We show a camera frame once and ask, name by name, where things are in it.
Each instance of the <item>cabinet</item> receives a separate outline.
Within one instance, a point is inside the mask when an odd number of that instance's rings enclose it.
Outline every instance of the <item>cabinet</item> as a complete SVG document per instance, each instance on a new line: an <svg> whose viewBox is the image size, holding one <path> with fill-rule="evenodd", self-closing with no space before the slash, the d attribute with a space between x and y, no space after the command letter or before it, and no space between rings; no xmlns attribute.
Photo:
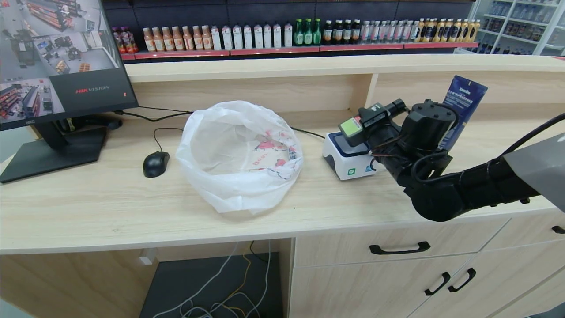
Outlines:
<svg viewBox="0 0 565 318"><path fill-rule="evenodd" d="M410 318L487 317L557 272L565 264L563 250L560 240L480 252ZM460 288L470 269L474 278ZM460 289L452 292L450 286Z"/></svg>
<svg viewBox="0 0 565 318"><path fill-rule="evenodd" d="M407 317L470 255L293 270L292 318Z"/></svg>

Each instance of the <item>cabinet door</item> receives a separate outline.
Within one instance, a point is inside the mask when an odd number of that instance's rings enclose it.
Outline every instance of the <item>cabinet door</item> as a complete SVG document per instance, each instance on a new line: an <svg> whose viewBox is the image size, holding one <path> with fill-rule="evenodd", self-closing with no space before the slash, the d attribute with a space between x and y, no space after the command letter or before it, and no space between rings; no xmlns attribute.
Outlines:
<svg viewBox="0 0 565 318"><path fill-rule="evenodd" d="M521 318L552 310L565 300L565 267L492 318Z"/></svg>
<svg viewBox="0 0 565 318"><path fill-rule="evenodd" d="M292 318L407 317L470 255L294 268Z"/></svg>
<svg viewBox="0 0 565 318"><path fill-rule="evenodd" d="M485 318L557 272L565 264L564 250L559 240L480 252L410 318ZM461 287L471 270L474 278Z"/></svg>

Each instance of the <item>monitor screen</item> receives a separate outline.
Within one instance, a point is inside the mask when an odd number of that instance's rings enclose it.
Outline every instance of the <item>monitor screen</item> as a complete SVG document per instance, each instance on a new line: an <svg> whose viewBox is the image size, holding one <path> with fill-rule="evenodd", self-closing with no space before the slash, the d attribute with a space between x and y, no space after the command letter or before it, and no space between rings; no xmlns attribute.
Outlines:
<svg viewBox="0 0 565 318"><path fill-rule="evenodd" d="M99 0L2 0L0 130L137 106Z"/></svg>

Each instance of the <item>mouse cable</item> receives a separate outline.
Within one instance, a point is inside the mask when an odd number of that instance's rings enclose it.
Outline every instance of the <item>mouse cable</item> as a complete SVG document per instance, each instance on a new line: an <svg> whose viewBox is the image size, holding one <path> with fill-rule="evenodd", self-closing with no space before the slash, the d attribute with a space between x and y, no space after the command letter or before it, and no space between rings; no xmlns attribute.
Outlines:
<svg viewBox="0 0 565 318"><path fill-rule="evenodd" d="M160 128L155 128L155 130L153 131L153 139L155 139L155 142L159 145L159 151L161 151L161 152L163 151L163 147L161 147L161 144L159 144L159 140L157 140L157 136L155 136L155 133L156 133L158 130L161 130L161 129L176 129L176 130L184 131L184 130L182 130L182 128L176 128L176 127L160 127Z"/></svg>

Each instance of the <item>drawer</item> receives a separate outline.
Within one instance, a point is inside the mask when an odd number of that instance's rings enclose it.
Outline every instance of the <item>drawer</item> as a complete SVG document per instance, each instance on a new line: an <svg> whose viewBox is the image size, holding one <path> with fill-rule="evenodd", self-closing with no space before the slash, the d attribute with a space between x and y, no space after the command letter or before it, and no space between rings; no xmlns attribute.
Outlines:
<svg viewBox="0 0 565 318"><path fill-rule="evenodd" d="M507 221L426 222L400 229L297 237L294 265L348 264L477 252Z"/></svg>
<svg viewBox="0 0 565 318"><path fill-rule="evenodd" d="M485 250L565 239L565 213L551 209L543 214L513 217L485 246Z"/></svg>

